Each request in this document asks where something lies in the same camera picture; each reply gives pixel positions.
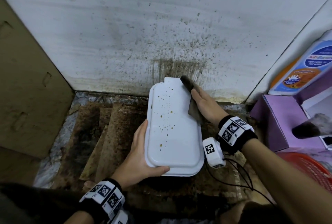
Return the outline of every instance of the left hand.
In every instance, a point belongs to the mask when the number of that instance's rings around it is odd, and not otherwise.
[[[148,177],[159,177],[168,172],[168,166],[150,167],[144,157],[144,140],[148,121],[145,120],[134,134],[131,150],[124,162],[114,172],[112,179],[124,189]]]

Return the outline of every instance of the blue label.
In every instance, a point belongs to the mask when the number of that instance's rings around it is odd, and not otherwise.
[[[332,46],[321,48],[312,53],[306,60],[307,67],[321,67],[332,61]]]

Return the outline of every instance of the orange label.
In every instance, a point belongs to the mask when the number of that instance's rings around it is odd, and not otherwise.
[[[289,88],[301,88],[320,73],[321,70],[317,68],[296,69],[292,71],[286,79],[284,79],[283,84]]]

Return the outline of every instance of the plastic basket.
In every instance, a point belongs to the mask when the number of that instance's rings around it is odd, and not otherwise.
[[[302,153],[281,152],[277,154],[332,193],[332,176],[330,172],[316,160]]]

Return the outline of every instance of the hand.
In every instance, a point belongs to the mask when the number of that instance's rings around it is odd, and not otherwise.
[[[134,134],[131,150],[124,162],[114,172],[112,179],[122,188],[135,185],[148,177],[159,177],[168,172],[168,166],[150,167],[144,157],[144,140],[148,121],[145,120]]]
[[[197,107],[202,115],[211,123],[218,127],[219,122],[228,114],[218,105],[218,103],[209,96],[203,89],[199,88],[198,93],[194,88],[191,90],[191,95],[197,103]]]

